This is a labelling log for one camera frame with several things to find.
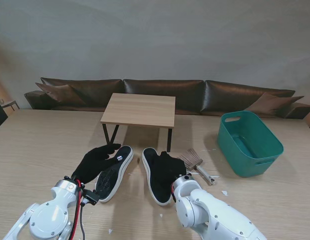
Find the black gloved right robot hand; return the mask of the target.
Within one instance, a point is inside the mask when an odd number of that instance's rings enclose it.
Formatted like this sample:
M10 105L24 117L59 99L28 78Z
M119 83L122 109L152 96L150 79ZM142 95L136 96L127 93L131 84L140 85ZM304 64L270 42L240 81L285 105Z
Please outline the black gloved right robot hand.
M170 186L177 178L186 175L185 163L175 157L171 157L166 151L155 155L151 161L152 179L160 186Z

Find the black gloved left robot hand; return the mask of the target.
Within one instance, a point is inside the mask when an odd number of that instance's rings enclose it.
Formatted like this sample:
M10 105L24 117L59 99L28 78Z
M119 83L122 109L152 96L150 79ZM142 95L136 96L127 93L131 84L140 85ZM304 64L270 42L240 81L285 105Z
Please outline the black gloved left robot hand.
M102 171L118 163L116 157L110 158L110 156L120 148L121 144L110 143L90 150L85 154L71 178L79 180L83 184L91 182Z

